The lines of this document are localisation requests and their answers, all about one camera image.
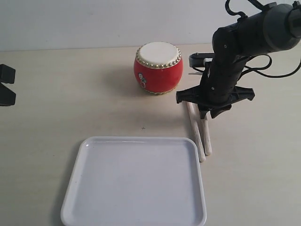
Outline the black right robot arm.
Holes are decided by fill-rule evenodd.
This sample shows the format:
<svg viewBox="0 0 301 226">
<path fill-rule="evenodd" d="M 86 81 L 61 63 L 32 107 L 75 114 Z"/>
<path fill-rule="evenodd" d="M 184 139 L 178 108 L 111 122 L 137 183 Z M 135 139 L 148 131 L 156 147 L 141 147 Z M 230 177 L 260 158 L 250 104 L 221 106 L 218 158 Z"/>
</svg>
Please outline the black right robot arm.
<svg viewBox="0 0 301 226">
<path fill-rule="evenodd" d="M 259 13 L 247 16 L 234 12 L 225 3 L 229 15 L 237 16 L 237 22 L 218 28 L 212 37 L 211 53 L 194 53 L 189 57 L 190 67 L 201 72 L 200 84 L 177 91 L 176 101 L 190 102 L 198 106 L 201 118 L 209 113 L 212 118 L 231 109 L 234 103 L 253 100 L 251 88 L 237 85 L 241 77 L 250 72 L 262 74 L 262 68 L 246 64 L 258 56 L 294 48 L 301 40 L 301 4 L 262 5 L 252 4 Z"/>
</svg>

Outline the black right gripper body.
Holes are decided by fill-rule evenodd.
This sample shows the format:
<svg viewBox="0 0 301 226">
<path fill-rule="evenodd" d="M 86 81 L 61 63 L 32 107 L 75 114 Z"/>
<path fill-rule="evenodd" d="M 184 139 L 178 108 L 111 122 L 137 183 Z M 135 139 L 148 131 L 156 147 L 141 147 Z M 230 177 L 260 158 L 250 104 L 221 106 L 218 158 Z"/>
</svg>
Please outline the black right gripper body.
<svg viewBox="0 0 301 226">
<path fill-rule="evenodd" d="M 234 62 L 227 59 L 220 60 L 214 56 L 207 63 L 200 84 L 192 88 L 177 91 L 176 102 L 183 101 L 198 104 L 203 111 L 212 111 L 255 97 L 252 88 L 237 86 L 238 79 L 249 60 L 249 57 L 241 57 Z"/>
</svg>

